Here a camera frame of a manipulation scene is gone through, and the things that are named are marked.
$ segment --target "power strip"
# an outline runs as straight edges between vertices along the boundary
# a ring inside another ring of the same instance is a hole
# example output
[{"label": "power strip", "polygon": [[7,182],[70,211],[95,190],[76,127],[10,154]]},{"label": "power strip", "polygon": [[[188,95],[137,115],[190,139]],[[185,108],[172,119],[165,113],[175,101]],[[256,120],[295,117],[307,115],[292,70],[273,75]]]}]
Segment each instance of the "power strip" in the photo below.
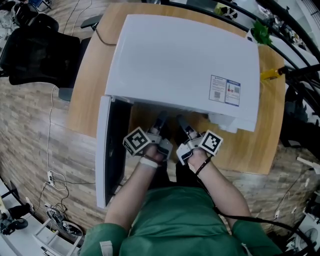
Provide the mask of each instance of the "power strip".
[{"label": "power strip", "polygon": [[51,171],[48,171],[48,183],[50,186],[55,187],[54,175]]}]

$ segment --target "white wristband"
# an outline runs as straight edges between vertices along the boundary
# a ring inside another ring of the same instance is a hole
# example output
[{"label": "white wristband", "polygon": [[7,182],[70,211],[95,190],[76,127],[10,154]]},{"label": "white wristband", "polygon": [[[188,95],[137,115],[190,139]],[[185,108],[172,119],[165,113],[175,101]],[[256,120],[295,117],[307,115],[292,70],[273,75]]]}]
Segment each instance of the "white wristband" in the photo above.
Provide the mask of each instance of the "white wristband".
[{"label": "white wristband", "polygon": [[145,158],[145,157],[141,157],[139,162],[140,162],[141,164],[145,164],[145,165],[147,165],[147,166],[151,166],[151,167],[156,168],[156,169],[157,169],[158,166],[159,166],[156,162],[151,161],[151,160],[149,160],[149,159],[147,159],[147,158]]}]

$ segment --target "qr code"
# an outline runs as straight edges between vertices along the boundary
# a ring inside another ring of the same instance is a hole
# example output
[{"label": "qr code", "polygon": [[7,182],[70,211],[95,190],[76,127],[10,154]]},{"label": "qr code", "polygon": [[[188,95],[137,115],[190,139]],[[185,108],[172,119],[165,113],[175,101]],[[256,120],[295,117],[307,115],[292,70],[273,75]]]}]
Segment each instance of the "qr code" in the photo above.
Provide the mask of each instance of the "qr code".
[{"label": "qr code", "polygon": [[214,92],[214,97],[220,99],[220,92],[219,91],[215,91]]}]

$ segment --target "electrical outlet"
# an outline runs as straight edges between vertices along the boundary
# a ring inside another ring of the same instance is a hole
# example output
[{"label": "electrical outlet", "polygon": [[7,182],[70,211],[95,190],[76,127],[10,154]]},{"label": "electrical outlet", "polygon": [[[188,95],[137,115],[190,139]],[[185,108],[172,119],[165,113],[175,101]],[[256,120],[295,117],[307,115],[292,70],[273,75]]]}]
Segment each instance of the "electrical outlet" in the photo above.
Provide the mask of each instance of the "electrical outlet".
[{"label": "electrical outlet", "polygon": [[275,214],[274,214],[274,219],[275,219],[275,220],[278,219],[279,214],[280,214],[280,211],[277,210],[277,211],[275,212]]},{"label": "electrical outlet", "polygon": [[51,171],[48,171],[48,183],[54,187],[55,186],[55,182],[54,182],[54,175],[52,174]]},{"label": "electrical outlet", "polygon": [[294,214],[294,213],[296,212],[296,210],[297,210],[297,207],[295,206],[295,207],[293,208],[291,214]]}]

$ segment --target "black wristband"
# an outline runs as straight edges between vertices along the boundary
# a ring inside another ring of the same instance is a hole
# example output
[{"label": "black wristband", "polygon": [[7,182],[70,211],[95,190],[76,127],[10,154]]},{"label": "black wristband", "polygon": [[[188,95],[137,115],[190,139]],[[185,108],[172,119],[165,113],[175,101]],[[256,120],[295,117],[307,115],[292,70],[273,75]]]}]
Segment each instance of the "black wristband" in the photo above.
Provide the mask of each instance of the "black wristband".
[{"label": "black wristband", "polygon": [[195,175],[198,176],[198,174],[201,172],[201,170],[207,165],[207,163],[211,162],[211,158],[212,158],[212,155],[209,156],[204,162],[203,164],[199,167],[199,169],[196,171]]}]

